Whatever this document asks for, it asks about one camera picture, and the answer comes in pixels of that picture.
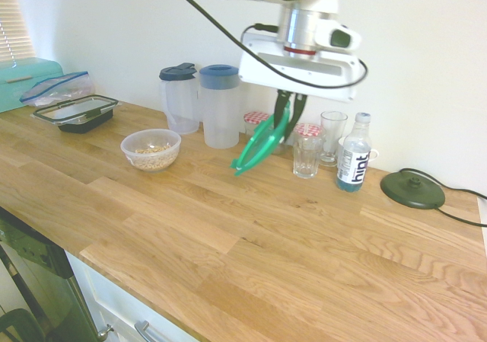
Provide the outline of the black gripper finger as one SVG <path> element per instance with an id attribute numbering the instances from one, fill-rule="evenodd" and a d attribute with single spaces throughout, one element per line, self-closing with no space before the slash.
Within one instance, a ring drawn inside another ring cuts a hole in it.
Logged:
<path id="1" fill-rule="evenodd" d="M 277 128 L 278 126 L 282 129 L 286 129 L 289 121 L 290 116 L 290 106 L 289 101 L 291 97 L 290 91 L 285 90 L 278 90 L 278 96 L 275 102 L 273 120 L 274 120 L 274 127 Z"/>
<path id="2" fill-rule="evenodd" d="M 286 126 L 285 139 L 288 139 L 289 136 L 292 134 L 296 124 L 301 118 L 306 102 L 307 102 L 307 95 L 299 94 L 299 93 L 294 94 L 293 115 L 290 121 L 288 122 L 288 125 Z"/>

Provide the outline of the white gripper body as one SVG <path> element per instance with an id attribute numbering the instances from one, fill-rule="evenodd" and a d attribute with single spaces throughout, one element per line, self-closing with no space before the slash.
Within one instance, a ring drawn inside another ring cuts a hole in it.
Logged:
<path id="1" fill-rule="evenodd" d="M 345 27 L 320 27 L 312 47 L 286 46 L 277 36 L 242 34 L 243 82 L 334 101 L 352 101 L 361 82 L 355 51 L 361 37 Z"/>

